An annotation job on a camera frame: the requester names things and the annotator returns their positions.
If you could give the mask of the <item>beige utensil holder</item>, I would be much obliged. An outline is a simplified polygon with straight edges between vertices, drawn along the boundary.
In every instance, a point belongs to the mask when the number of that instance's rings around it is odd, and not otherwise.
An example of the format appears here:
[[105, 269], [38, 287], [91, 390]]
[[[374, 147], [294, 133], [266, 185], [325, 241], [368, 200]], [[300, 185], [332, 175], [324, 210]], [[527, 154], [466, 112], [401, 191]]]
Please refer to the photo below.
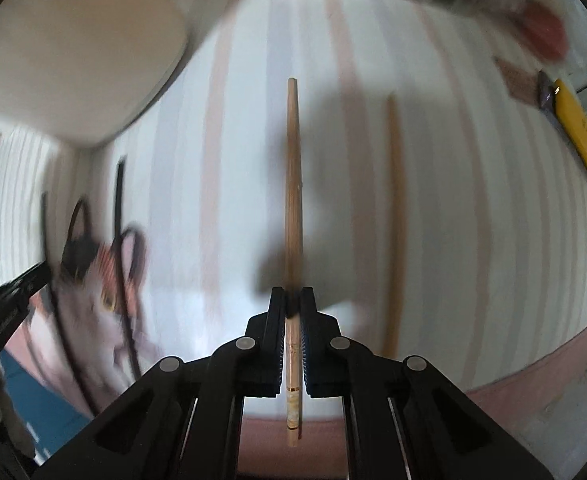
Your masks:
[[0, 116], [92, 148], [141, 114], [186, 47], [172, 0], [3, 0]]

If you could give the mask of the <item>striped cat tablecloth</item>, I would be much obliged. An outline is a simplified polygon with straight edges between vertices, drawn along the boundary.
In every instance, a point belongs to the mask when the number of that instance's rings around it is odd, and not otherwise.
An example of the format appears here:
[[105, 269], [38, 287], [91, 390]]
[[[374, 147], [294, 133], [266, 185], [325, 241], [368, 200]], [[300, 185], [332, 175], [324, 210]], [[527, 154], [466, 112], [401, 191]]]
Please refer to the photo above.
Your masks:
[[197, 359], [240, 335], [283, 278], [295, 78], [304, 281], [348, 337], [382, 353], [394, 94], [407, 221], [395, 358], [424, 356], [542, 452], [529, 422], [587, 363], [587, 177], [494, 58], [542, 62], [502, 24], [409, 0], [175, 1], [194, 52], [120, 136], [82, 151], [2, 128], [0, 284], [60, 259], [80, 198], [107, 248], [121, 204], [146, 243], [132, 304], [142, 363]]

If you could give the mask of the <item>yellow knife sharpener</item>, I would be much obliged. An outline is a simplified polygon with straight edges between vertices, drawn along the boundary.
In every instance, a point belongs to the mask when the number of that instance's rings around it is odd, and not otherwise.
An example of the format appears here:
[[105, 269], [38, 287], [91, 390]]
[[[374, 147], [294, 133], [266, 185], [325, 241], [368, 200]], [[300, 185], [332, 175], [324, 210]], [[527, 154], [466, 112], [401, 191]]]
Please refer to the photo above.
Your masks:
[[563, 134], [581, 160], [587, 174], [587, 115], [580, 101], [561, 79], [552, 80], [540, 70], [537, 79], [539, 107]]

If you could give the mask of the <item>clear plastic bag right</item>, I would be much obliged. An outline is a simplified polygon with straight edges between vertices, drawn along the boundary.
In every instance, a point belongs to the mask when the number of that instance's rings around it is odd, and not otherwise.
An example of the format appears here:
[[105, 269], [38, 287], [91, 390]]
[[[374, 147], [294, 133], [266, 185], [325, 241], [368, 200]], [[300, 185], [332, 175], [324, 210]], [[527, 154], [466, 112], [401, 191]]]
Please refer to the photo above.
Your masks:
[[506, 14], [511, 33], [539, 60], [546, 63], [563, 62], [569, 52], [565, 24], [545, 4], [525, 0], [516, 11]]

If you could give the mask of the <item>light wooden chopstick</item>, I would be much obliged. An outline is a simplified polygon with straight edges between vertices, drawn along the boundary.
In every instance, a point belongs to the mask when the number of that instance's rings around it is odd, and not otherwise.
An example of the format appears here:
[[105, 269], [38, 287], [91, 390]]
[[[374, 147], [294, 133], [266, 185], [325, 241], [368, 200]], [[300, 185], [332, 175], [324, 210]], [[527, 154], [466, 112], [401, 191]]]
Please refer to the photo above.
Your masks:
[[397, 99], [390, 94], [386, 103], [387, 128], [389, 139], [390, 172], [390, 246], [389, 246], [389, 285], [386, 313], [386, 334], [382, 353], [394, 358], [399, 348], [400, 328], [404, 306], [404, 280], [406, 273], [406, 233], [405, 216], [405, 171], [400, 114]]
[[287, 82], [285, 196], [285, 290], [287, 318], [285, 324], [285, 370], [287, 443], [295, 448], [301, 438], [302, 419], [302, 350], [299, 294], [302, 287], [303, 231], [302, 177], [298, 81]]

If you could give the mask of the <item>brown card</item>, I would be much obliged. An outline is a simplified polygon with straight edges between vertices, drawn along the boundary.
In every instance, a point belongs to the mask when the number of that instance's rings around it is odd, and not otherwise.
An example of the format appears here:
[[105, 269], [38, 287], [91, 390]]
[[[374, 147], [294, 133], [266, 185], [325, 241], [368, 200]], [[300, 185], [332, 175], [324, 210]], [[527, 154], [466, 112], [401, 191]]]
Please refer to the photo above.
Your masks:
[[503, 58], [494, 58], [509, 95], [525, 105], [539, 107], [539, 80]]

